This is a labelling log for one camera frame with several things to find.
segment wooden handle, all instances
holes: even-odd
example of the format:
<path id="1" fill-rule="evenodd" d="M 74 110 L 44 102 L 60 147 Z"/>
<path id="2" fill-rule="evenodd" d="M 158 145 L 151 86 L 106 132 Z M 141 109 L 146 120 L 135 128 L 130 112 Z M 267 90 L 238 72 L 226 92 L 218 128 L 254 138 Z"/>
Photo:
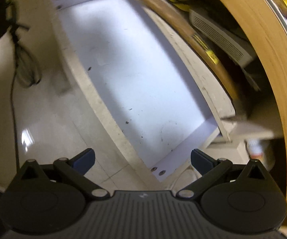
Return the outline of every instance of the wooden handle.
<path id="1" fill-rule="evenodd" d="M 219 79 L 231 99 L 239 100 L 238 89 L 222 63 L 207 46 L 191 25 L 174 8 L 163 0 L 141 0 L 148 8 L 158 14 L 200 55 Z"/>

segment cable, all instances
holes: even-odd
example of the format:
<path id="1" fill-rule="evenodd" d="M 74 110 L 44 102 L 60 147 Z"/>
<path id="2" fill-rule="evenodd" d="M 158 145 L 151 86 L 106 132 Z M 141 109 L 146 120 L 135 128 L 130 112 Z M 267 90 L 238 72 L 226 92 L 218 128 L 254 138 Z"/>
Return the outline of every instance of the cable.
<path id="1" fill-rule="evenodd" d="M 17 140 L 17 125 L 15 118 L 14 96 L 13 96 L 15 80 L 17 79 L 17 81 L 22 87 L 29 88 L 33 85 L 38 84 L 42 78 L 41 70 L 36 58 L 21 44 L 19 44 L 19 38 L 15 33 L 18 27 L 19 26 L 10 31 L 12 36 L 12 42 L 14 44 L 14 61 L 15 61 L 15 69 L 10 92 L 10 103 L 11 103 L 11 112 L 12 112 L 13 128 L 14 128 L 16 172 L 18 172 L 20 169 L 20 157 L 19 157 L 19 147 Z"/>

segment screw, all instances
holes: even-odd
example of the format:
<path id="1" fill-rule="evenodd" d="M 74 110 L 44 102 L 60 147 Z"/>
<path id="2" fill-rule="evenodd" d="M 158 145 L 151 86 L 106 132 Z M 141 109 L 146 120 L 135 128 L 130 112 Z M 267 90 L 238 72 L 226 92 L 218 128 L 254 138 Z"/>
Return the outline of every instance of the screw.
<path id="1" fill-rule="evenodd" d="M 108 194 L 108 191 L 106 191 L 104 189 L 95 189 L 91 193 L 95 197 L 102 198 L 102 197 L 104 197 L 104 196 L 106 196 Z"/>
<path id="2" fill-rule="evenodd" d="M 165 170 L 159 172 L 159 176 L 161 176 L 161 175 L 163 175 L 163 174 L 165 174 Z"/>
<path id="3" fill-rule="evenodd" d="M 191 190 L 181 190 L 179 191 L 179 196 L 185 199 L 189 199 L 194 196 L 194 192 Z"/>

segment black cable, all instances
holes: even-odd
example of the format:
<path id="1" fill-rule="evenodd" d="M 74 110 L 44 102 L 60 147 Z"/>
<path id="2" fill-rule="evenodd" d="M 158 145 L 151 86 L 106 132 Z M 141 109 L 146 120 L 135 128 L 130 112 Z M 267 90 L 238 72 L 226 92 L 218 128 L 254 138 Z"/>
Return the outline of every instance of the black cable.
<path id="1" fill-rule="evenodd" d="M 10 92 L 10 103 L 11 112 L 13 118 L 13 128 L 14 128 L 14 143 L 15 143 L 15 160 L 16 160 L 16 171 L 20 169 L 20 157 L 19 157 L 19 147 L 17 140 L 17 125 L 15 118 L 14 109 L 14 85 L 15 80 L 24 88 L 29 88 L 33 85 L 38 84 L 41 81 L 42 74 L 38 65 L 36 58 L 22 45 L 19 44 L 19 38 L 16 35 L 17 28 L 11 30 L 12 41 L 14 44 L 14 61 L 15 69 L 12 79 L 11 92 Z"/>

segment open drawer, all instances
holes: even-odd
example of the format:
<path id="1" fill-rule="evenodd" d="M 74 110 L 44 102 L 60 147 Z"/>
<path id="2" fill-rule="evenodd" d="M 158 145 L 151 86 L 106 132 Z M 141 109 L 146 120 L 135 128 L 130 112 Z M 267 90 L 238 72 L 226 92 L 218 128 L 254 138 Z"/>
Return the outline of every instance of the open drawer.
<path id="1" fill-rule="evenodd" d="M 218 135 L 199 87 L 138 1 L 51 1 L 65 71 L 146 184 Z"/>

